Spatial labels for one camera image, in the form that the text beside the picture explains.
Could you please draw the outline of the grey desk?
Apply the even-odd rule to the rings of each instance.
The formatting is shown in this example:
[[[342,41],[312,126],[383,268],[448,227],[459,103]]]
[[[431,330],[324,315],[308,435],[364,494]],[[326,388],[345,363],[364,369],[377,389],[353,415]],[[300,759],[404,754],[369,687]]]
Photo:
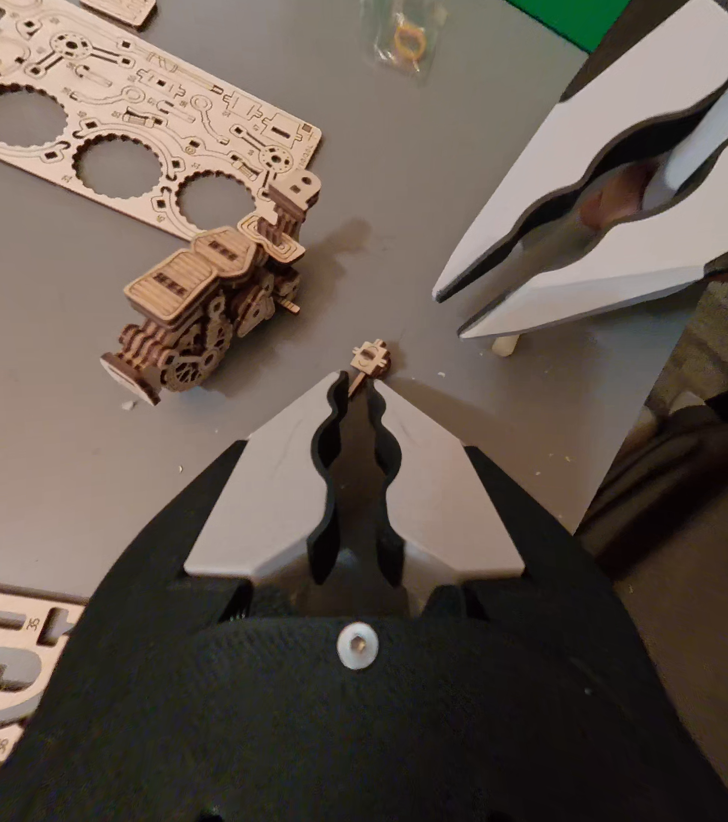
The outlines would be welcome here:
[[[431,80],[360,55],[357,1],[168,1],[150,45],[315,125],[306,316],[214,388],[124,415],[97,347],[113,295],[178,250],[0,160],[0,584],[87,596],[0,767],[0,821],[694,821],[713,773],[594,560],[498,466],[561,443],[559,389],[500,388],[432,288],[577,64],[498,1],[455,12]],[[390,371],[340,421],[340,551],[292,611],[184,560],[246,438],[351,352]],[[383,383],[466,447],[525,569],[382,575]]]

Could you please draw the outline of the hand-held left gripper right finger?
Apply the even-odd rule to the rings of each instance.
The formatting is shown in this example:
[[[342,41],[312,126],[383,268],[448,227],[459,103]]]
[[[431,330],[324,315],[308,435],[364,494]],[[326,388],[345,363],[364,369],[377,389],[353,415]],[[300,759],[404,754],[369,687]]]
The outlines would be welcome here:
[[[383,473],[378,568],[410,614],[440,587],[521,577],[525,563],[467,447],[383,383],[369,385],[367,407]]]

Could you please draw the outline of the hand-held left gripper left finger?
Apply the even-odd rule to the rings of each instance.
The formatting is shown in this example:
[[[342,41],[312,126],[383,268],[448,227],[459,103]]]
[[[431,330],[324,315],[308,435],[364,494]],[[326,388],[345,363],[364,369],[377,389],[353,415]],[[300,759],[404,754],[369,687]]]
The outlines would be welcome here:
[[[310,596],[340,551],[328,469],[348,385],[346,371],[331,371],[246,438],[184,560],[188,577],[246,580],[292,611],[317,611]]]

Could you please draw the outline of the person's right hand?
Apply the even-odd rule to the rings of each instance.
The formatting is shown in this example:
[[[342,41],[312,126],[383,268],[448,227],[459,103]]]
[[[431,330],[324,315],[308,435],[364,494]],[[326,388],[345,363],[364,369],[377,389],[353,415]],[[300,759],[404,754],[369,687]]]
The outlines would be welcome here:
[[[580,223],[594,232],[642,211],[644,191],[658,167],[657,160],[630,163],[612,175],[579,205]]]

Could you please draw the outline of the small wooden sheet offcut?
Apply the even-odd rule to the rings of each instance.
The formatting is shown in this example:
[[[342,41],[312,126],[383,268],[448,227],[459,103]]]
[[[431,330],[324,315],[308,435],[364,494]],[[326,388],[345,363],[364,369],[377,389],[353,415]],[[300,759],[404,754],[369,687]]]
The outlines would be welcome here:
[[[155,13],[158,1],[79,1],[79,5],[113,22],[141,31]]]

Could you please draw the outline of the wooden sheet with round holes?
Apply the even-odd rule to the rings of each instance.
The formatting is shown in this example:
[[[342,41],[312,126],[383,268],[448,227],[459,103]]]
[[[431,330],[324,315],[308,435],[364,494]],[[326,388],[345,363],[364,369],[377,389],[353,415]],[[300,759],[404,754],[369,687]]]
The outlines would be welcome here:
[[[322,132],[222,78],[170,55],[68,1],[0,1],[0,94],[50,99],[64,114],[41,145],[0,140],[0,160],[133,220],[190,239],[200,231],[179,209],[186,184],[223,177],[273,221],[268,186],[306,169]],[[138,196],[113,198],[79,180],[78,162],[123,140],[158,160]]]

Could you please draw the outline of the green plastic bin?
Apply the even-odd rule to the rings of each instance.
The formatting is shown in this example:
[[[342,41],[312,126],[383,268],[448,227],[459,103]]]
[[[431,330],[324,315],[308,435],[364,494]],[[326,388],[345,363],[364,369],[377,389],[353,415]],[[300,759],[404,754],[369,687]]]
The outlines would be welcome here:
[[[508,1],[508,4],[590,54],[629,1]]]

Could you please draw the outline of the small wooden cross part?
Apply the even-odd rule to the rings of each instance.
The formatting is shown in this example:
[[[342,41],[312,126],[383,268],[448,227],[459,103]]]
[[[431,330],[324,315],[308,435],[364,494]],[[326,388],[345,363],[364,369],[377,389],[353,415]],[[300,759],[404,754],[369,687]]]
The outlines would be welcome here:
[[[357,375],[348,388],[348,398],[351,399],[366,380],[385,376],[391,367],[391,354],[383,340],[364,342],[351,352],[349,363]]]

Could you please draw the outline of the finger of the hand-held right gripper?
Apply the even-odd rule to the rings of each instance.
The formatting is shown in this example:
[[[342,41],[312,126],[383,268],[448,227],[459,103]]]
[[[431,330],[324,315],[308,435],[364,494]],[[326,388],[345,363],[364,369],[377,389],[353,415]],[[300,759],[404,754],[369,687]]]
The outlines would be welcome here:
[[[683,1],[667,15],[630,1],[615,35],[635,36],[624,51],[616,36],[599,47],[565,89],[522,153],[462,236],[432,288],[448,300],[504,259],[535,227],[571,211],[607,163],[613,146],[644,123],[688,112],[728,77],[728,10],[717,1]]]
[[[699,185],[644,217],[612,225],[590,250],[487,304],[461,339],[508,336],[606,313],[685,289],[728,252],[728,143]]]

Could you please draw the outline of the clear bag with rubber bands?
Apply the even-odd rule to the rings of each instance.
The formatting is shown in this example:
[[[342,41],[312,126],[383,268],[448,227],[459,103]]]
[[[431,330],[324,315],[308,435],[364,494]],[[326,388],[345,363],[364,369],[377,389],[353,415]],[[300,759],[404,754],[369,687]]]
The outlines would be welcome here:
[[[443,1],[359,1],[360,41],[376,64],[423,80],[449,10]]]

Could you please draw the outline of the wooden model motorcycle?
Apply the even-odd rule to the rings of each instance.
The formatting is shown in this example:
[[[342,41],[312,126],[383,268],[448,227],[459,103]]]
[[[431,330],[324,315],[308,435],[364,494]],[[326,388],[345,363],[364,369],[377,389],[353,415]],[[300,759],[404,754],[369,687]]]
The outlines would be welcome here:
[[[127,325],[102,370],[142,401],[201,385],[233,339],[271,320],[277,308],[297,313],[305,253],[299,230],[319,198],[319,178],[294,169],[272,181],[265,204],[235,227],[199,232],[187,248],[129,283],[123,294],[142,316]]]

